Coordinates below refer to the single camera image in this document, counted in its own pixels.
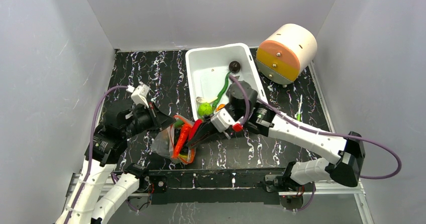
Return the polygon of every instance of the green tube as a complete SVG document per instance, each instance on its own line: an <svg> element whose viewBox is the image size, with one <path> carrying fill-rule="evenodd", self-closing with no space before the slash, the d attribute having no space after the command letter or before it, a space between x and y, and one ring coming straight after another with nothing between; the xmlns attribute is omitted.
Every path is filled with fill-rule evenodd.
<svg viewBox="0 0 426 224"><path fill-rule="evenodd" d="M222 90L219 92L218 94L218 98L211 104L211 106L213 107L213 110L216 109L216 106L218 105L218 103L221 101L222 96L224 95L226 89L228 89L228 84L229 84L229 79L228 76L231 72L229 71L225 77L225 84L224 87L222 88Z"/></svg>

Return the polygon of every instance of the white cable clip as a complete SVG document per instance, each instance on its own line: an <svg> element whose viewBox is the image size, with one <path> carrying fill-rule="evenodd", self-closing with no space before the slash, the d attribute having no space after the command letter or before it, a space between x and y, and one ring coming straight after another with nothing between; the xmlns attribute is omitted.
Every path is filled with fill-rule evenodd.
<svg viewBox="0 0 426 224"><path fill-rule="evenodd" d="M127 89L126 89L126 91L127 91L127 92L132 93L132 92L134 92L134 91L135 91L135 87L133 87L133 86L131 86L131 85L127 85Z"/></svg>
<svg viewBox="0 0 426 224"><path fill-rule="evenodd" d="M74 212L74 208L68 207L67 205L67 207L65 208L65 211Z"/></svg>
<svg viewBox="0 0 426 224"><path fill-rule="evenodd" d="M84 180L81 180L79 182L82 183L82 184L84 183L85 186L96 186L96 185L99 185L99 184L95 184L93 182L88 182L88 181L84 181Z"/></svg>

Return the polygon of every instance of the black robot arm segment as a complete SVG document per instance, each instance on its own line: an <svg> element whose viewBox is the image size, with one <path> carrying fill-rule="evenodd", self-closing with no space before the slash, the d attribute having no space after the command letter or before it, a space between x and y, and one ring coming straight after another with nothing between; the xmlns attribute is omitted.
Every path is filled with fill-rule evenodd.
<svg viewBox="0 0 426 224"><path fill-rule="evenodd" d="M130 98L106 105L108 111L93 136L93 159L101 165L116 164L127 149L129 138L144 131L161 131L175 122L174 118L162 113L152 102L147 102L147 105L135 104Z"/></svg>

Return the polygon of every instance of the dark brown ball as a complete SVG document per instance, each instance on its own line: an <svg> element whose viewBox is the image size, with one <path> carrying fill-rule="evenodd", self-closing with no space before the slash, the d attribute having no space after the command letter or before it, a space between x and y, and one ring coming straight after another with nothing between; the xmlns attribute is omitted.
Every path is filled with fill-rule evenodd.
<svg viewBox="0 0 426 224"><path fill-rule="evenodd" d="M231 71L231 73L238 73L241 70L241 64L237 61L232 61L229 64L229 71Z"/></svg>

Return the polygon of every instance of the white connector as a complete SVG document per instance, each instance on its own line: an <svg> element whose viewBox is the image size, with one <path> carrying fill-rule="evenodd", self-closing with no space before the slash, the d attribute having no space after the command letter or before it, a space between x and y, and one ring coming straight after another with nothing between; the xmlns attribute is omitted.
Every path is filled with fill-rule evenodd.
<svg viewBox="0 0 426 224"><path fill-rule="evenodd" d="M126 89L126 91L127 91L127 92L132 93L132 92L134 92L134 91L135 91L135 87L133 87L133 86L131 86L131 85L127 85L127 89Z"/></svg>
<svg viewBox="0 0 426 224"><path fill-rule="evenodd" d="M229 112L223 108L211 118L211 123L214 125L214 127L216 127L219 133L222 133L230 126L233 126L236 122L229 114Z"/></svg>
<svg viewBox="0 0 426 224"><path fill-rule="evenodd" d="M142 104L145 107L149 107L148 102L146 100L146 96L148 95L148 92L149 92L149 86L142 83L133 91L131 98L133 102L135 102L136 104Z"/></svg>

